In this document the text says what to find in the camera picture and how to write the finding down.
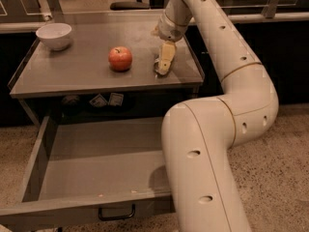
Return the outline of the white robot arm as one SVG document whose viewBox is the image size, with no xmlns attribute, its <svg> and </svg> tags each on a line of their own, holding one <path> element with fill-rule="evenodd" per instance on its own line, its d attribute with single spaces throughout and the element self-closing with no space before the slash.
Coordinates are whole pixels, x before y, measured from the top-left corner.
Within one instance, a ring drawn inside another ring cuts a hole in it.
<svg viewBox="0 0 309 232">
<path fill-rule="evenodd" d="M 162 150 L 180 232 L 251 232 L 227 152 L 264 134 L 278 112 L 272 81 L 216 0 L 169 0 L 157 24 L 179 41 L 195 22 L 222 86 L 166 113 Z"/>
</svg>

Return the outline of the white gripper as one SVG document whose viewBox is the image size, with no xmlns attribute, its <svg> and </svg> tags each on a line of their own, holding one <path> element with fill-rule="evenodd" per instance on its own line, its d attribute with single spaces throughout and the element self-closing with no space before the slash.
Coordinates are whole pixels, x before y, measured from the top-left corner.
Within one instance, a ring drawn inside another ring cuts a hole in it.
<svg viewBox="0 0 309 232">
<path fill-rule="evenodd" d="M 154 70 L 160 75 L 166 75 L 176 55 L 176 44 L 184 35 L 190 22 L 189 15 L 174 15 L 169 17 L 163 13 L 152 31 L 153 36 L 160 37 L 164 42 L 159 47 L 158 57 L 154 60 Z"/>
</svg>

